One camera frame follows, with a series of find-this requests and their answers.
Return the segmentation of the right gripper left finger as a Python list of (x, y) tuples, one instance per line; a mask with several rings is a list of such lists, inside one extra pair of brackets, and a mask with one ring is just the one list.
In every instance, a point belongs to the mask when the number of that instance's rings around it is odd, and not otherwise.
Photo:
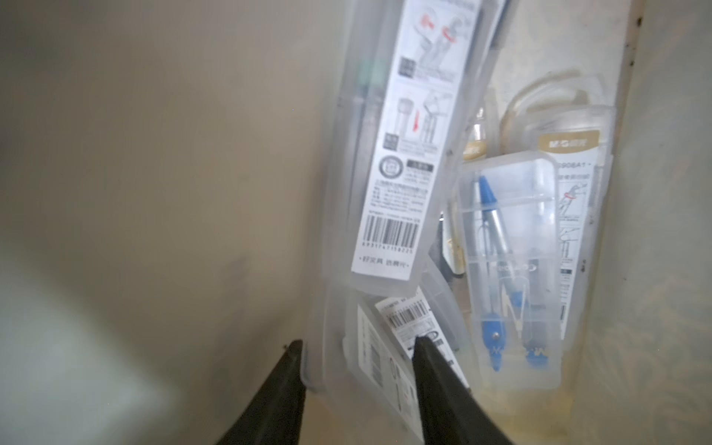
[(292, 341), (218, 445), (297, 444), (306, 401), (300, 377), (303, 341)]

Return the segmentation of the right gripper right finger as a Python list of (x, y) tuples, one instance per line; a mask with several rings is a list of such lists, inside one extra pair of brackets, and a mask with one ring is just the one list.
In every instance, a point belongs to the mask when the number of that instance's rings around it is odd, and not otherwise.
[(469, 394), (429, 337), (415, 340), (412, 364), (424, 443), (512, 444)]

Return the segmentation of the clear compass case red label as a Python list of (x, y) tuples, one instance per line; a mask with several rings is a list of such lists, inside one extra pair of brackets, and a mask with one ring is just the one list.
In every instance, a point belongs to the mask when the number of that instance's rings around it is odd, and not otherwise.
[(537, 151), (469, 162), (456, 182), (469, 326), (488, 387), (560, 385), (556, 198), (556, 162)]

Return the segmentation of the cream canvas tote bag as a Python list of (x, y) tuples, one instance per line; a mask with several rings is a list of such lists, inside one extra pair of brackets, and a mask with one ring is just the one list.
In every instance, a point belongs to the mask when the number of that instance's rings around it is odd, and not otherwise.
[[(356, 14), (1, 5), (1, 441), (213, 444), (303, 336)], [(493, 75), (619, 106), (596, 273), (528, 444), (711, 441), (711, 5), (523, 1)]]

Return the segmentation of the clear compass case gold label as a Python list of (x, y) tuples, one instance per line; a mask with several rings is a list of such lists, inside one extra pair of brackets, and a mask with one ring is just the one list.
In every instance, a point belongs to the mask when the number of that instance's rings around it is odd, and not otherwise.
[(514, 1), (358, 1), (328, 151), (302, 379), (324, 391), (359, 298), (409, 298), (426, 268)]

